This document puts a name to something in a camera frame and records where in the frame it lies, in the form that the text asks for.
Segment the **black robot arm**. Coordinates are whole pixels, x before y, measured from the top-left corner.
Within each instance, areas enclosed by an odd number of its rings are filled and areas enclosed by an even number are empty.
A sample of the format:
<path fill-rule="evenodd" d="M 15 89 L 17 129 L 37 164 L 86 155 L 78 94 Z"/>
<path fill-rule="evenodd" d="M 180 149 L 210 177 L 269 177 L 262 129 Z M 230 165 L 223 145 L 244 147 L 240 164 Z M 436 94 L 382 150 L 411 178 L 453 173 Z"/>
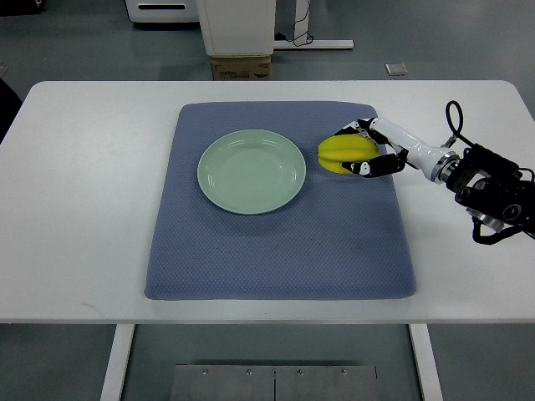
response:
<path fill-rule="evenodd" d="M 473 241 L 490 246 L 521 232 L 534 237 L 534 171 L 463 136 L 455 100 L 446 104 L 446 121 L 451 137 L 445 147 L 461 140 L 466 148 L 448 159 L 439 178 L 471 215 Z"/>

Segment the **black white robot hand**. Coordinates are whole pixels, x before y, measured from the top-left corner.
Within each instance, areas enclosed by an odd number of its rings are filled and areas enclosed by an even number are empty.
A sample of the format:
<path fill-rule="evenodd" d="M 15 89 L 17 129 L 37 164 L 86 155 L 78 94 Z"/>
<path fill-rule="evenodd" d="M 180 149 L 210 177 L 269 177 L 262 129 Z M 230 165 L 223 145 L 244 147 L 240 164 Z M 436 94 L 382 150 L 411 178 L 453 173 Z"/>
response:
<path fill-rule="evenodd" d="M 401 172 L 407 165 L 420 170 L 436 184 L 447 182 L 460 162 L 460 156 L 448 147 L 433 147 L 411 132 L 387 119 L 357 119 L 352 126 L 365 132 L 377 145 L 388 145 L 393 151 L 368 159 L 344 157 L 341 167 L 365 178 L 376 178 Z"/>

